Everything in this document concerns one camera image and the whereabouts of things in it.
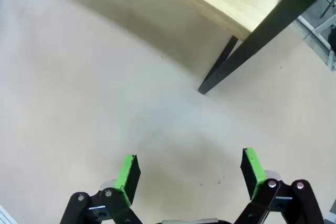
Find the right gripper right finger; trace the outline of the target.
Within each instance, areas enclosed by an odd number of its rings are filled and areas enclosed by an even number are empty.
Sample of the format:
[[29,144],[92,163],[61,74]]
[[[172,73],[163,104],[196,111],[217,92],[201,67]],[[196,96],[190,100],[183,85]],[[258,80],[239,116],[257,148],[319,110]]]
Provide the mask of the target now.
[[285,184],[267,176],[253,148],[244,148],[240,169],[250,202],[235,223],[264,223],[271,212],[281,213],[286,223],[324,223],[319,204],[307,180]]

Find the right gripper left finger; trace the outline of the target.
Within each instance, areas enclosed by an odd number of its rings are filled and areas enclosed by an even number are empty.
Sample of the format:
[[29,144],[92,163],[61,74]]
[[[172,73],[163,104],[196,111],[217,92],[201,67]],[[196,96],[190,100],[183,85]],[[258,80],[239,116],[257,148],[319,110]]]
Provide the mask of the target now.
[[61,223],[141,223],[132,211],[141,171],[136,155],[127,155],[112,186],[100,189],[95,195],[76,192],[71,195]]

